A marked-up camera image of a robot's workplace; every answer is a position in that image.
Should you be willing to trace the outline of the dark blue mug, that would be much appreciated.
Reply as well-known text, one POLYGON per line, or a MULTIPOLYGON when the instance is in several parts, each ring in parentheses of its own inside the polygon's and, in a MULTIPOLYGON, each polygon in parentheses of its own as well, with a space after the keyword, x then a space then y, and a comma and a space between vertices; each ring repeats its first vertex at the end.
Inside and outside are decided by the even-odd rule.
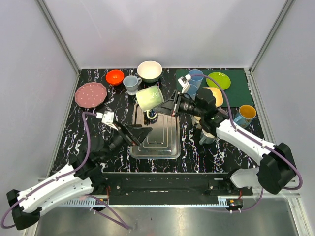
POLYGON ((155 112, 153 110, 147 110, 146 111, 146 116, 148 119, 156 119, 158 116, 158 112, 155 112))

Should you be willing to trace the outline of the light green mug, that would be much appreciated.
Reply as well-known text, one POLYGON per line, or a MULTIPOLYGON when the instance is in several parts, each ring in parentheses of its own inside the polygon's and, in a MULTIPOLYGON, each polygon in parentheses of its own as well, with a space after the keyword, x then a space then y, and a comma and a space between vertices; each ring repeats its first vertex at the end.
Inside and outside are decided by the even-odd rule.
POLYGON ((148 119, 155 119, 158 116, 158 113, 155 113, 151 117, 150 110, 164 102, 162 92, 156 85, 138 91, 136 93, 136 100, 141 110, 146 112, 148 119))

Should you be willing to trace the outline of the cream white mug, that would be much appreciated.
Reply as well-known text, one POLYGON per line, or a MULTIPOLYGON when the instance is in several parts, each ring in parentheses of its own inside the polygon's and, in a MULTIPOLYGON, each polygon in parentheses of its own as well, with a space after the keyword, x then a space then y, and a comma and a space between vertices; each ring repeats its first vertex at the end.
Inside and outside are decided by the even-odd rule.
POLYGON ((202 128, 201 124, 200 124, 200 119, 201 119, 201 117, 192 116, 192 120, 191 120, 192 125, 196 126, 197 129, 201 129, 202 128))

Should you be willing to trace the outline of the grey blue mug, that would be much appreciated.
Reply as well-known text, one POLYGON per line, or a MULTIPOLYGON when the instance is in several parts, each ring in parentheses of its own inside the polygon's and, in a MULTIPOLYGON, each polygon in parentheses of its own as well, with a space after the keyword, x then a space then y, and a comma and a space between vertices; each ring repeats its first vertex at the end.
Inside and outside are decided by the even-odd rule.
POLYGON ((211 133, 206 132, 204 129, 201 130, 199 144, 211 144, 216 140, 216 137, 211 133))

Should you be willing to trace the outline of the blue butterfly mug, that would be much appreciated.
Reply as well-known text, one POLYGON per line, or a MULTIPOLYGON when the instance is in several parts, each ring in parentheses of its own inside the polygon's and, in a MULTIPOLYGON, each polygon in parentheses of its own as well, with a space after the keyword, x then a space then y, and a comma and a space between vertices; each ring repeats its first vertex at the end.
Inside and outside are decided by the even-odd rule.
POLYGON ((243 105, 239 108, 238 113, 234 117, 234 122, 242 127, 246 128, 250 125, 252 120, 256 117, 256 109, 250 105, 243 105))

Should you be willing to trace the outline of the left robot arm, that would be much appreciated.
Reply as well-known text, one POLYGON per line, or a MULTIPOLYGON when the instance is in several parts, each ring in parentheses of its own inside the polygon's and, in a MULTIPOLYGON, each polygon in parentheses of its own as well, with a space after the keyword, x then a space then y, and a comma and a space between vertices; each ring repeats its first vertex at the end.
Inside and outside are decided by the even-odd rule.
POLYGON ((102 137, 90 136, 86 127, 85 150, 71 157, 69 163, 39 184, 23 191, 13 189, 7 192, 10 208, 6 213, 12 215, 14 228, 24 230, 37 223, 47 212, 73 198, 100 195, 106 190, 99 162, 124 144, 142 144, 152 131, 152 128, 141 125, 117 122, 113 125, 117 132, 109 144, 105 144, 102 137))

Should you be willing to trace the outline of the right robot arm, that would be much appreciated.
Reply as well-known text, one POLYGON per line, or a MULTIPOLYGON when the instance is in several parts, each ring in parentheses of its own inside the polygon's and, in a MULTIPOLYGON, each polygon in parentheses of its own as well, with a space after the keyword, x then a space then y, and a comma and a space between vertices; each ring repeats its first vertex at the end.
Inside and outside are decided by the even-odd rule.
POLYGON ((287 189, 287 184, 297 175, 288 145, 265 141, 236 125, 216 108, 216 99, 208 88, 199 89, 194 100, 176 90, 153 111, 173 117, 180 114, 200 117, 203 131, 231 143, 254 160, 258 167, 229 173, 229 179, 223 183, 224 191, 229 195, 244 187, 261 187, 271 194, 278 194, 287 189))

